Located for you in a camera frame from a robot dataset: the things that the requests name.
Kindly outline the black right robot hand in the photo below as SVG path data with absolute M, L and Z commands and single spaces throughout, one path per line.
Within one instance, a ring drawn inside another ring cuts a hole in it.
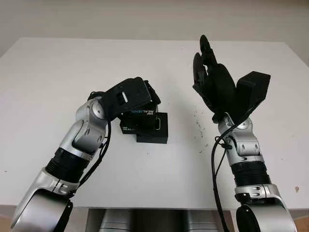
M 200 53 L 193 60 L 193 89 L 214 113 L 212 120 L 218 124 L 235 104 L 236 86 L 227 68 L 218 63 L 205 35 L 199 40 Z

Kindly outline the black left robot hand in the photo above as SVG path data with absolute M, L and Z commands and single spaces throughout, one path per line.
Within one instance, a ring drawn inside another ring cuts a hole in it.
M 105 117 L 112 121 L 122 113 L 138 109 L 152 100 L 158 100 L 158 96 L 148 81 L 140 77 L 128 78 L 106 92 Z

